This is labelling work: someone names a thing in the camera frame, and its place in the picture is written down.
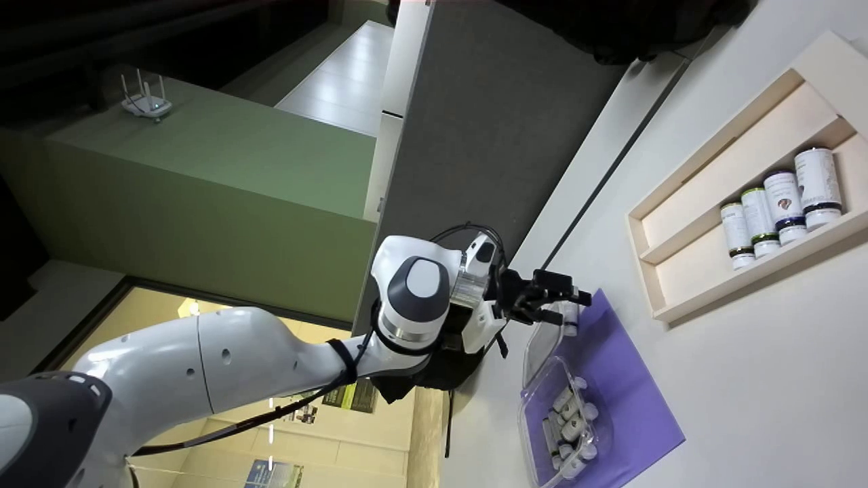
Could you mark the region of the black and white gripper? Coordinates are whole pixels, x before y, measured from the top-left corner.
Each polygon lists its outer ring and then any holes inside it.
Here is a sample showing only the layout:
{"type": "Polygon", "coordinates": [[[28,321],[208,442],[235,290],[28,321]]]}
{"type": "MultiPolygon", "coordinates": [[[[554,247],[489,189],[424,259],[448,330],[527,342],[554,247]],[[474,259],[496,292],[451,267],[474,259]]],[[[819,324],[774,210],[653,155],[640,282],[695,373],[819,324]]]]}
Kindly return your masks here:
{"type": "MultiPolygon", "coordinates": [[[[474,232],[459,256],[452,304],[470,312],[461,324],[466,355],[484,353],[509,320],[524,324],[576,324],[576,316],[564,312],[531,305],[531,282],[505,267],[499,256],[496,237],[484,229],[474,232]]],[[[591,294],[577,290],[568,273],[538,267],[535,282],[547,300],[591,304],[591,294]]]]}

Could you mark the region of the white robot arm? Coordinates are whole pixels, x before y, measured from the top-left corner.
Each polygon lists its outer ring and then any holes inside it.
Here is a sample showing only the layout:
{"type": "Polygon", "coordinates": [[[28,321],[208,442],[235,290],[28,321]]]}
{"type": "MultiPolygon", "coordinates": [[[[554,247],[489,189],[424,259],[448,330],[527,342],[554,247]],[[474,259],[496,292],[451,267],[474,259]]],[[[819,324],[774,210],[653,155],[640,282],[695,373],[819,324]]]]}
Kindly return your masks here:
{"type": "Polygon", "coordinates": [[[503,262],[492,232],[466,247],[387,235],[375,252],[372,330],[311,345],[259,305],[169,320],[88,350],[67,370],[0,388],[0,488],[138,488],[131,461],[161,434],[252,400],[372,380],[379,395],[459,388],[508,321],[560,321],[589,304],[569,277],[503,262]]]}

